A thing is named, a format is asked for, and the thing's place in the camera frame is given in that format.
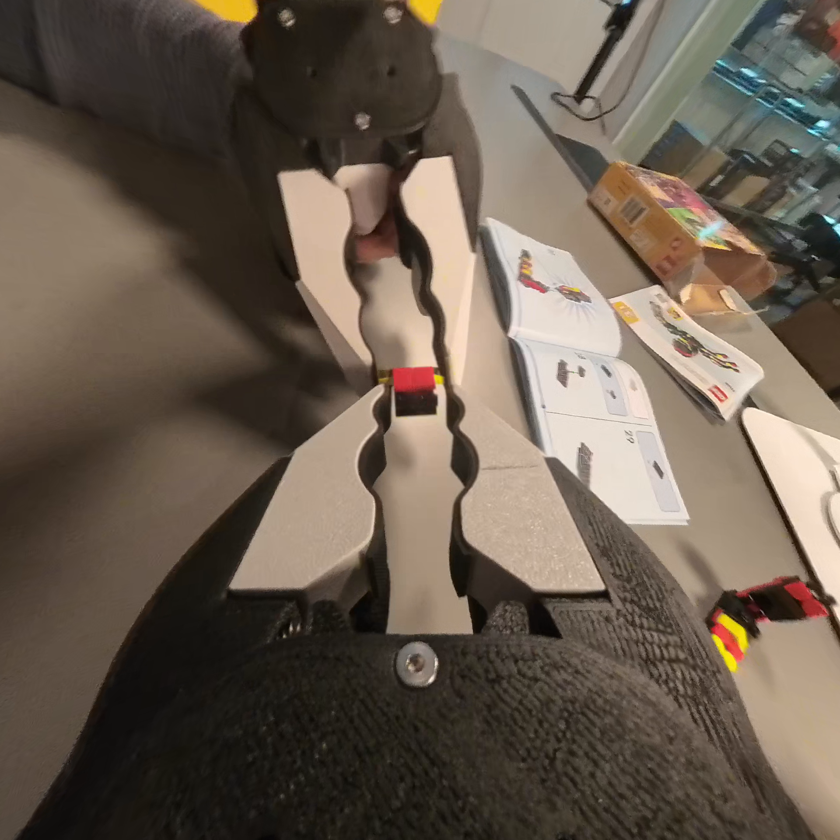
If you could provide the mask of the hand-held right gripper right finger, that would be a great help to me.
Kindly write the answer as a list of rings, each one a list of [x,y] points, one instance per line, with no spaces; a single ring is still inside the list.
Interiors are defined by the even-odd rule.
[[[462,388],[447,396],[451,467],[463,485],[449,549],[456,592],[472,599],[604,596],[543,452]]]

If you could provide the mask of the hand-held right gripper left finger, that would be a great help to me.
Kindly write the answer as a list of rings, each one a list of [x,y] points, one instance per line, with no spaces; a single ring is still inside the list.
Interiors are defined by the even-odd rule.
[[[376,385],[298,447],[228,586],[236,595],[363,597],[384,549],[375,482],[385,470],[388,391]]]

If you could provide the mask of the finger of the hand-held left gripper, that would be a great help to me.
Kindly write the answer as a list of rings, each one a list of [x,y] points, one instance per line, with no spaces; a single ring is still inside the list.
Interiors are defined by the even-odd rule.
[[[297,290],[353,389],[376,382],[361,330],[361,295],[348,270],[348,246],[373,231],[389,201],[388,170],[317,170],[277,174],[293,254]]]
[[[417,162],[399,186],[395,219],[415,297],[433,324],[433,353],[448,387],[463,384],[476,245],[449,156]]]

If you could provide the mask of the red yellow lego assembly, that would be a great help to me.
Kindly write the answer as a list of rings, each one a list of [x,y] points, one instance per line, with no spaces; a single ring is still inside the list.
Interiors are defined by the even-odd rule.
[[[395,417],[427,417],[438,412],[438,387],[445,384],[432,366],[380,369],[377,381],[391,389]]]

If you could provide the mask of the beaded lego tail assembly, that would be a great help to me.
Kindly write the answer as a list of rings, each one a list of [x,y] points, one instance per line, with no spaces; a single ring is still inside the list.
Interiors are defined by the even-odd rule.
[[[811,582],[781,576],[746,590],[722,592],[706,615],[712,643],[725,666],[736,673],[752,642],[767,623],[799,623],[828,618],[837,600]]]

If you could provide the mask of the person's left forearm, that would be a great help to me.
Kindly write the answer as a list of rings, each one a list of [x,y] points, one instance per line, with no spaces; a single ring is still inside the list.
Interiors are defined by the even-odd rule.
[[[246,26],[199,2],[2,1],[2,80],[164,144],[227,156]]]

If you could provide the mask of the person's left hand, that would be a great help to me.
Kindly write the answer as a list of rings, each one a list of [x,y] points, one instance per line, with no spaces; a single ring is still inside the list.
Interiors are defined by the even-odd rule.
[[[393,216],[385,216],[368,234],[355,234],[350,247],[356,265],[371,265],[399,255],[399,237]]]

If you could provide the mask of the yellow plastic bin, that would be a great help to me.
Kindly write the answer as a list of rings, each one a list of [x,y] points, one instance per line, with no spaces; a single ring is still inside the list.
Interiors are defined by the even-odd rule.
[[[245,24],[257,13],[260,1],[195,1],[207,11],[227,21]],[[402,4],[425,25],[434,25],[437,21],[443,1],[389,1],[389,4]]]

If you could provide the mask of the open instruction booklet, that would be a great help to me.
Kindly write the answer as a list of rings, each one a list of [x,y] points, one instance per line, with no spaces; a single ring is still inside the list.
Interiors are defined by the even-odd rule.
[[[542,452],[630,525],[690,516],[611,304],[567,251],[494,218],[479,229],[521,398]]]

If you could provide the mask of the torn cardboard box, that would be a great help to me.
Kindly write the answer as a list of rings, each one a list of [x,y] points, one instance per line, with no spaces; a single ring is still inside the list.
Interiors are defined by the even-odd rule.
[[[778,279],[764,251],[675,176],[617,161],[587,201],[693,317],[740,312]]]

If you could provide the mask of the closed instruction booklet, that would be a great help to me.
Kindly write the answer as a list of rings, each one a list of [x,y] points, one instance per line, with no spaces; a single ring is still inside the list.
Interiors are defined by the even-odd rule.
[[[609,302],[648,351],[718,421],[730,422],[762,381],[757,362],[700,326],[660,287]]]

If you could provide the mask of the black tripod stand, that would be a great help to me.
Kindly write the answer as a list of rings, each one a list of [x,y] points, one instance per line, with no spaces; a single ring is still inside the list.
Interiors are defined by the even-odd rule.
[[[604,39],[596,51],[591,64],[584,73],[583,78],[572,94],[574,103],[582,104],[582,102],[590,97],[593,85],[601,75],[617,45],[623,39],[630,24],[633,22],[641,3],[641,1],[620,1],[612,3],[612,11],[604,24]]]

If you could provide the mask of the wooden book stand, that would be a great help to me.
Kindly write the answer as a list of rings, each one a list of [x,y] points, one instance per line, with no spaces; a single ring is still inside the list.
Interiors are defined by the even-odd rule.
[[[839,600],[839,440],[749,407],[742,428],[805,561]]]

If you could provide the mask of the storage shelves with boxes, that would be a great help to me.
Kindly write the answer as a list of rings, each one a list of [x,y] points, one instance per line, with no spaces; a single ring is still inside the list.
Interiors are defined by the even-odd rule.
[[[838,217],[839,2],[764,2],[640,165],[786,224]]]

